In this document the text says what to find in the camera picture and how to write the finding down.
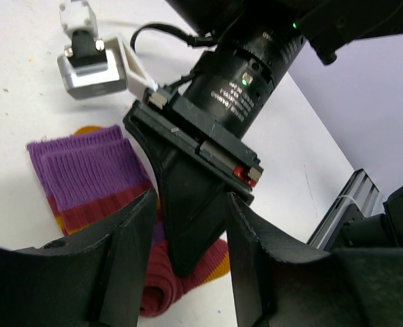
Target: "folded cloth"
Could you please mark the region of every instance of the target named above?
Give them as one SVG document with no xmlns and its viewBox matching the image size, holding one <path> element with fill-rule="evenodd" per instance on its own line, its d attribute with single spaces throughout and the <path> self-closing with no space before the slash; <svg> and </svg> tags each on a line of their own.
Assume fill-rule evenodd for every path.
<svg viewBox="0 0 403 327">
<path fill-rule="evenodd" d="M 121 137 L 118 127 L 118 133 L 114 128 L 98 131 L 96 127 L 84 128 L 82 131 L 92 132 L 28 145 L 39 180 L 56 204 L 69 234 L 111 215 L 152 187 L 130 142 Z M 55 145 L 59 141 L 67 143 L 67 140 L 72 146 Z M 193 288 L 226 275 L 230 269 L 227 243 L 217 240 L 190 277 L 178 278 L 168 258 L 163 224 L 158 201 L 140 309 L 144 317 L 162 314 Z"/>
<path fill-rule="evenodd" d="M 85 134 L 83 132 L 85 129 L 88 131 L 93 130 L 94 132 Z M 107 144 L 115 140 L 123 139 L 121 129 L 117 125 L 103 129 L 97 129 L 97 128 L 94 129 L 85 127 L 84 129 L 78 131 L 77 134 L 79 134 L 79 136 L 69 136 L 66 138 L 59 138 L 57 140 L 50 140 L 43 142 L 32 142 L 27 145 L 27 150 L 31 157 L 32 166 L 35 169 L 35 173 L 38 176 L 39 182 L 41 183 L 44 189 L 47 201 L 53 212 L 54 218 L 56 219 L 64 235 L 68 235 L 69 231 L 67 231 L 63 218 L 57 208 L 57 203 L 55 202 L 53 193 L 46 180 L 42 164 L 43 156 L 49 153 L 68 151 L 72 149 L 83 149 L 87 146 L 95 144 Z"/>
</svg>

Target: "striped cloth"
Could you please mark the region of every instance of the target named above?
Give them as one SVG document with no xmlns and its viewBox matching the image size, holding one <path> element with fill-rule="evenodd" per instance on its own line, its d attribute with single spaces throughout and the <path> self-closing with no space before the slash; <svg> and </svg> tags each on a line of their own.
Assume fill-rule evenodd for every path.
<svg viewBox="0 0 403 327">
<path fill-rule="evenodd" d="M 27 145 L 37 177 L 65 235 L 121 209 L 152 183 L 118 126 L 84 127 L 74 136 Z M 140 315 L 155 317 L 184 294 L 230 271 L 224 240 L 217 240 L 188 278 L 178 278 L 168 257 L 158 201 Z"/>
</svg>

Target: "metal screw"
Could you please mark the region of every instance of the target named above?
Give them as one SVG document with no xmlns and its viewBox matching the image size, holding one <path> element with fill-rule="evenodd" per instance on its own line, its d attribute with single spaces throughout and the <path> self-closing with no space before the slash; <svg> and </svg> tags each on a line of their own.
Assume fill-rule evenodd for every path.
<svg viewBox="0 0 403 327">
<path fill-rule="evenodd" d="M 105 42 L 103 42 L 102 39 L 98 39 L 95 42 L 95 48 L 97 49 L 97 51 L 103 51 L 105 50 Z"/>
<path fill-rule="evenodd" d="M 67 58 L 70 58 L 70 57 L 73 56 L 73 49 L 71 48 L 71 46 L 66 46 L 66 47 L 65 47 L 65 49 L 64 49 L 64 55 L 65 55 Z"/>
</svg>

